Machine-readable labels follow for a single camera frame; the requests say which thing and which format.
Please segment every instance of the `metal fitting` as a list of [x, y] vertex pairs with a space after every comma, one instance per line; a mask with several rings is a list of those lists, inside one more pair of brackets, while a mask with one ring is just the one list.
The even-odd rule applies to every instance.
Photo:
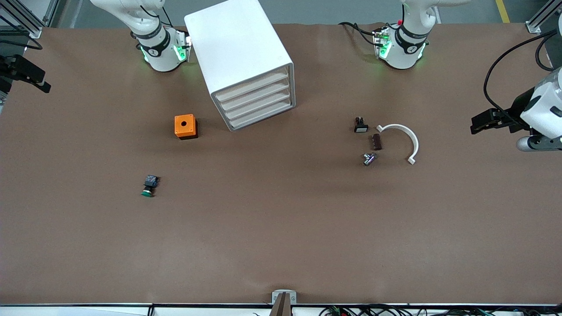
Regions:
[[365, 166], [368, 166], [377, 158], [377, 154], [375, 154], [374, 152], [372, 152], [370, 154], [364, 154], [363, 158], [365, 158], [365, 161], [363, 161], [363, 164]]

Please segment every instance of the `brown table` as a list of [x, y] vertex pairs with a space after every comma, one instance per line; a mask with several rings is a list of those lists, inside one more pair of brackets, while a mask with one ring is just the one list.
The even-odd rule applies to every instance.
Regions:
[[[523, 24], [437, 25], [405, 71], [342, 26], [275, 28], [297, 108], [234, 133], [197, 64], [157, 73], [126, 29], [44, 30], [26, 56], [51, 93], [16, 83], [0, 115], [0, 301], [559, 303], [561, 154], [469, 130]], [[546, 75], [535, 47], [497, 67], [498, 103]], [[175, 138], [186, 113], [199, 139]], [[410, 127], [417, 163], [393, 130], [364, 167], [358, 115]]]

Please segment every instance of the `yellow tape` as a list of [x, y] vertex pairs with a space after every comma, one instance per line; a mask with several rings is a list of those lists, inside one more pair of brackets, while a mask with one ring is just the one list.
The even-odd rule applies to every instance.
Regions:
[[507, 11], [505, 10], [504, 0], [496, 0], [497, 9], [500, 12], [501, 21], [503, 23], [509, 23], [509, 17], [507, 16]]

